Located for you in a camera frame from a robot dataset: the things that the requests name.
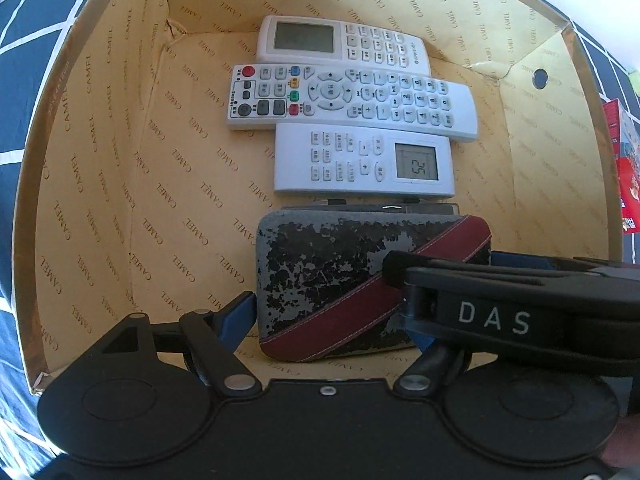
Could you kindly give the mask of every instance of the remote control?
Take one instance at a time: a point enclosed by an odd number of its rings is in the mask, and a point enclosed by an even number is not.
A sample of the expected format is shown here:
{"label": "remote control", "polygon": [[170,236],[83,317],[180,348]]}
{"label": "remote control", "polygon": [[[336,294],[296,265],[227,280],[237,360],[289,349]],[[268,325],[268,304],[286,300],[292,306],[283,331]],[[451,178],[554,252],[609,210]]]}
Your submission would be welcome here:
{"label": "remote control", "polygon": [[327,124],[276,126],[276,192],[453,196],[449,139]]}
{"label": "remote control", "polygon": [[236,65],[232,130],[321,123],[412,131],[470,142],[478,117],[469,88],[421,75],[322,65]]}
{"label": "remote control", "polygon": [[359,23],[296,16],[262,20],[257,61],[431,74],[424,43],[416,36]]}

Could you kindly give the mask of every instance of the screw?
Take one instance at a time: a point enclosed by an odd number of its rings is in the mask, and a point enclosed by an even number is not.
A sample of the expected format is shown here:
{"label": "screw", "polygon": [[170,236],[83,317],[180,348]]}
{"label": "screw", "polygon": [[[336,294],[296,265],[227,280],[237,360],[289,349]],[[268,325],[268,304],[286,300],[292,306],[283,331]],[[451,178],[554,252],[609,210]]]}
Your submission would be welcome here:
{"label": "screw", "polygon": [[424,375],[405,375],[400,379],[400,387],[410,392],[423,392],[427,390],[430,385],[430,379]]}
{"label": "screw", "polygon": [[336,393],[338,393],[338,389],[334,386],[323,386],[322,388],[320,388],[320,395],[331,397]]}
{"label": "screw", "polygon": [[225,386],[230,390],[241,392],[243,390],[250,390],[254,387],[255,379],[251,375],[235,374],[229,375],[225,379]]}

